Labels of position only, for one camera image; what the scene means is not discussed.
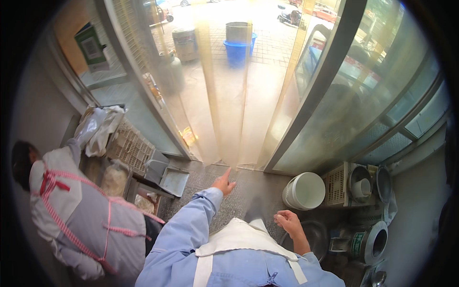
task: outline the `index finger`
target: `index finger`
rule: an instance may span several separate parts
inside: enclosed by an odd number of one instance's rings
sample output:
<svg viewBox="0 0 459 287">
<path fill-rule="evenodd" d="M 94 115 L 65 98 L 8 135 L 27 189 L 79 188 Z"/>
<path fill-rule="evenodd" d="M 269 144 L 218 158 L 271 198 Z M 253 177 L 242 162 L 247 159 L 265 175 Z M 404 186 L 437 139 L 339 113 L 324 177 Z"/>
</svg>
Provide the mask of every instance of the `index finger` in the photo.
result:
<svg viewBox="0 0 459 287">
<path fill-rule="evenodd" d="M 228 168 L 228 169 L 225 171 L 225 173 L 222 175 L 222 179 L 223 179 L 224 181 L 228 181 L 228 178 L 229 178 L 229 176 L 230 176 L 230 175 L 229 175 L 230 172 L 231 172 L 231 168 Z"/>
</svg>

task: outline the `blue plastic bucket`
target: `blue plastic bucket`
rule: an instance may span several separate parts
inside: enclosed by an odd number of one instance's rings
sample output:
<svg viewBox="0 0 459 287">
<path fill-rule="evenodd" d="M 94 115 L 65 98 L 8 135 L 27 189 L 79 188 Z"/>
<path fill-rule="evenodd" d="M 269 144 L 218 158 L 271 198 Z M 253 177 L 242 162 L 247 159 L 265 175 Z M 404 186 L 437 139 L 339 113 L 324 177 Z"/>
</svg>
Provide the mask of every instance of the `blue plastic bucket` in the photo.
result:
<svg viewBox="0 0 459 287">
<path fill-rule="evenodd" d="M 253 53 L 253 46 L 255 45 L 255 39 L 257 34 L 252 33 L 252 42 L 250 43 L 250 56 Z M 245 64 L 246 59 L 246 47 L 248 44 L 230 43 L 226 40 L 223 41 L 226 47 L 226 56 L 228 57 L 228 64 L 232 68 L 240 68 Z"/>
</svg>

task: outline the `light blue jacket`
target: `light blue jacket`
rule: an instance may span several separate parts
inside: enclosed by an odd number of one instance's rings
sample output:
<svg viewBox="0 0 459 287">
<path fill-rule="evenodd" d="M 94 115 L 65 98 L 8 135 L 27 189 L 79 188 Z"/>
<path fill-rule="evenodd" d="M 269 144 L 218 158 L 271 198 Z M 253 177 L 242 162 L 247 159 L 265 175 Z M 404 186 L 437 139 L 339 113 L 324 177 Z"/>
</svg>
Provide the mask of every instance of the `light blue jacket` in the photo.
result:
<svg viewBox="0 0 459 287">
<path fill-rule="evenodd" d="M 223 193 L 209 188 L 193 195 L 164 226 L 145 260 L 136 286 L 191 287 L 197 257 L 194 251 L 207 243 L 209 225 L 223 200 Z M 341 286 L 344 282 L 323 271 L 312 252 L 297 255 L 308 282 L 301 286 Z M 298 286 L 287 260 L 261 250 L 238 249 L 215 254 L 207 286 Z"/>
</svg>

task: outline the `white apron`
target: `white apron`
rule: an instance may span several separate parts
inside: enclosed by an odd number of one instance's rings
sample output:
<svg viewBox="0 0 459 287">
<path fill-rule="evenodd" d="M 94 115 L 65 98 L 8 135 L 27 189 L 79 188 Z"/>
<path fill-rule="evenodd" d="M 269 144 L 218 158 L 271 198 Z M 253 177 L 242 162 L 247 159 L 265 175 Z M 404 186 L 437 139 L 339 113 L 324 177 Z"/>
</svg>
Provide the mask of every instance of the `white apron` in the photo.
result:
<svg viewBox="0 0 459 287">
<path fill-rule="evenodd" d="M 225 227 L 209 236 L 209 242 L 199 247 L 195 255 L 198 257 L 193 287 L 205 287 L 212 272 L 213 255 L 215 253 L 236 249 L 263 250 L 285 257 L 298 280 L 298 284 L 307 279 L 298 264 L 295 253 L 283 248 L 269 236 L 261 219 L 250 224 L 233 218 Z"/>
</svg>

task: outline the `gray jacket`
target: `gray jacket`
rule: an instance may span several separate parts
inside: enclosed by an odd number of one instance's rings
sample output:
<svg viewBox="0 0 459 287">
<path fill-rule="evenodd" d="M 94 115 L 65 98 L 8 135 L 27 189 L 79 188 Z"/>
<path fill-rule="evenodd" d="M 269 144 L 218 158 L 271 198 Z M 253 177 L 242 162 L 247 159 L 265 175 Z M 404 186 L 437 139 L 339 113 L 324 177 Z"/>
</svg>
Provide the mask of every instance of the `gray jacket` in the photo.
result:
<svg viewBox="0 0 459 287">
<path fill-rule="evenodd" d="M 48 169 L 65 170 L 85 177 L 78 169 L 80 154 L 75 140 L 71 139 L 64 148 L 46 153 L 43 160 L 33 164 L 29 178 L 30 208 L 39 235 L 50 244 L 57 259 L 71 266 L 81 278 L 97 279 L 105 274 L 101 264 L 81 252 L 63 234 L 39 195 L 46 170 L 44 162 Z M 108 219 L 107 198 L 80 181 L 59 176 L 56 180 L 70 187 L 70 191 L 56 187 L 49 197 L 49 203 L 62 221 L 89 250 L 100 257 L 103 257 L 108 242 L 107 262 L 123 282 L 135 282 L 145 263 L 145 237 L 142 235 L 146 234 L 146 227 L 143 214 L 112 203 L 111 226 L 135 231 L 140 236 L 129 237 L 115 231 L 110 231 L 107 235 L 107 228 L 104 227 Z"/>
</svg>

